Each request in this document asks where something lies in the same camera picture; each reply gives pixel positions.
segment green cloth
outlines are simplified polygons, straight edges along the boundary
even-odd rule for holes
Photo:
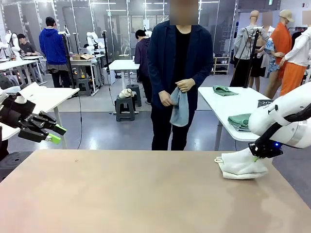
[[[241,114],[237,116],[229,116],[228,122],[239,132],[250,132],[248,128],[248,120],[251,114]]]
[[[216,94],[220,96],[235,96],[238,95],[238,93],[229,91],[228,87],[226,86],[220,86],[220,85],[215,85],[213,86],[213,90]]]

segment man's left hand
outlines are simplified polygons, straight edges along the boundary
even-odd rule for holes
[[[281,60],[281,62],[280,62],[280,64],[279,64],[279,66],[282,67],[282,66],[284,65],[285,62],[286,62],[285,57],[283,57],[282,60]]]
[[[188,92],[194,85],[194,79],[184,79],[179,82],[176,82],[177,86],[182,92]]]

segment hand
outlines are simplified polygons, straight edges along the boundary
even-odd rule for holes
[[[284,65],[285,62],[286,62],[285,57],[283,57],[282,60],[281,60],[281,62],[280,62],[280,64],[279,64],[279,66],[282,67],[282,66]]]
[[[160,96],[161,103],[165,107],[173,105],[173,102],[171,100],[171,95],[169,93],[167,93],[166,91],[160,91],[159,96]]]
[[[176,84],[182,92],[187,92],[195,85],[195,81],[193,79],[184,79],[176,82]]]
[[[283,52],[276,52],[274,53],[274,57],[284,57],[285,54]]]

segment person in blue jacket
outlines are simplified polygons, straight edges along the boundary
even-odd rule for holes
[[[47,17],[45,23],[47,27],[40,33],[39,42],[41,51],[47,58],[47,70],[52,75],[54,87],[69,87],[69,73],[62,35],[58,34],[55,20],[52,17]]]
[[[195,25],[198,13],[192,21],[187,19],[197,3],[181,5],[178,1],[170,13],[171,21],[158,24],[152,33],[148,47],[148,70],[152,84],[152,111],[154,137],[152,150],[167,150],[171,131],[172,150],[184,150],[187,134],[197,108],[198,87],[210,74],[213,67],[213,43],[210,33]],[[171,93],[178,87],[188,95],[189,123],[176,127],[170,123],[172,115]]]

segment black hair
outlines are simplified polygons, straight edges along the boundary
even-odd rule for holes
[[[139,36],[146,36],[146,33],[144,30],[139,29],[136,33],[135,33],[135,37],[138,40]]]
[[[53,19],[52,17],[46,17],[45,19],[45,23],[47,26],[54,26],[55,23],[55,19]]]
[[[18,39],[21,39],[21,38],[26,38],[26,37],[25,37],[24,34],[18,34],[18,35],[17,35],[17,38],[18,38]]]

